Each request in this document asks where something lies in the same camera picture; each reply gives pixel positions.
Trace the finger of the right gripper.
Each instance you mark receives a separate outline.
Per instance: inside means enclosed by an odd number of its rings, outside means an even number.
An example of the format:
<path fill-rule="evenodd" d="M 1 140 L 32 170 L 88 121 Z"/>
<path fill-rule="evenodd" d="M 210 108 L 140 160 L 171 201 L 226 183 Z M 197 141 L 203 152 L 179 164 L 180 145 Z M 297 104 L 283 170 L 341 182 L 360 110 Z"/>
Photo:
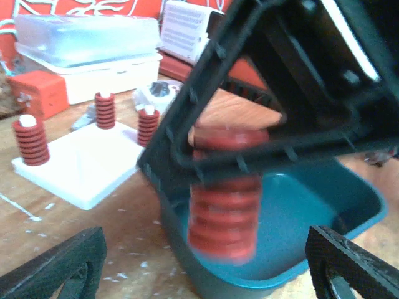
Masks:
<path fill-rule="evenodd" d="M 271 140 L 241 151 L 225 150 L 203 160 L 193 159 L 188 143 L 191 127 L 234 63 L 241 57 L 252 62 L 246 53 L 250 32 L 243 18 L 245 2 L 233 1 L 228 7 L 214 37 L 138 160 L 138 166 L 162 195 L 169 196 L 196 183 L 396 146 L 273 146 Z"/>

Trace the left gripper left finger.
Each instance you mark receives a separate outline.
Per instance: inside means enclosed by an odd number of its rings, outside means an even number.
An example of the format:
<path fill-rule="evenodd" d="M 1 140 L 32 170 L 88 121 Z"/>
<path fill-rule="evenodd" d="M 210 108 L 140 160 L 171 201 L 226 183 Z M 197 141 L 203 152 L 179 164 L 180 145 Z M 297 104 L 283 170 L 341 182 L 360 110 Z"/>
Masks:
<path fill-rule="evenodd" d="M 95 298 L 106 256 L 103 229 L 84 229 L 1 276 L 1 298 Z"/>

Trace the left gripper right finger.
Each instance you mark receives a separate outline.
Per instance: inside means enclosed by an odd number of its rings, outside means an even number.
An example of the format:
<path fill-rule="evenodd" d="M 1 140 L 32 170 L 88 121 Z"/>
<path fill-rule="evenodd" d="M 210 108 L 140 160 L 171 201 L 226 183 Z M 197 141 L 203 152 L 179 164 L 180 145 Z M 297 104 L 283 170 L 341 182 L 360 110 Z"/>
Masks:
<path fill-rule="evenodd" d="M 317 298 L 398 298 L 398 269 L 329 227 L 309 228 L 305 254 Z"/>

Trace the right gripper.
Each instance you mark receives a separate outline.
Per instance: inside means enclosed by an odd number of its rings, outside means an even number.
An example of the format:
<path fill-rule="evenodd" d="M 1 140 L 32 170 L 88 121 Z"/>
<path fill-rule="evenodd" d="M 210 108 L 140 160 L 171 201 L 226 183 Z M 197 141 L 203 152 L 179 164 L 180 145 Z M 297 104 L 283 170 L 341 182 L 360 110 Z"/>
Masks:
<path fill-rule="evenodd" d="M 397 1 L 246 1 L 243 18 L 282 106 L 273 146 L 398 144 Z"/>

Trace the red spring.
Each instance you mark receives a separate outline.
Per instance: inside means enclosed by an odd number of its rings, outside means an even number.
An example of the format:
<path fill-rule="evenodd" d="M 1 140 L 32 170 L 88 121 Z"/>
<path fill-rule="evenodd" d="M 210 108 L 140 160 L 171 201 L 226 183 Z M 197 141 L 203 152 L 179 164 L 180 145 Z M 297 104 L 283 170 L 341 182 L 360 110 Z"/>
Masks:
<path fill-rule="evenodd" d="M 269 140 L 266 130 L 197 126 L 193 156 L 241 150 Z M 243 263 L 256 251 L 262 193 L 262 176 L 255 174 L 190 190 L 187 241 L 200 254 L 213 259 Z"/>
<path fill-rule="evenodd" d="M 145 105 L 138 111 L 138 144 L 140 146 L 146 147 L 152 139 L 158 128 L 159 118 L 160 112 L 153 105 Z"/>
<path fill-rule="evenodd" d="M 22 114 L 12 123 L 22 161 L 28 166 L 39 166 L 50 159 L 44 124 L 30 114 Z"/>
<path fill-rule="evenodd" d="M 115 95 L 103 97 L 100 92 L 95 94 L 95 113 L 97 127 L 103 130 L 115 126 Z"/>

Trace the bagged white control box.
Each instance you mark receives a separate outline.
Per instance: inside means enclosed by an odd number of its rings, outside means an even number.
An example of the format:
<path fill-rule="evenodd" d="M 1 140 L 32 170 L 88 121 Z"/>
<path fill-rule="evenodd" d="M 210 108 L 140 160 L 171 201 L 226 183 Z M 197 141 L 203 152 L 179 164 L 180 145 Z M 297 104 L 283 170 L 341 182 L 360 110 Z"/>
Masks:
<path fill-rule="evenodd" d="M 137 88 L 132 93 L 136 111 L 144 109 L 145 105 L 152 105 L 160 114 L 164 114 L 179 94 L 182 86 L 183 83 L 177 80 L 157 80 Z"/>

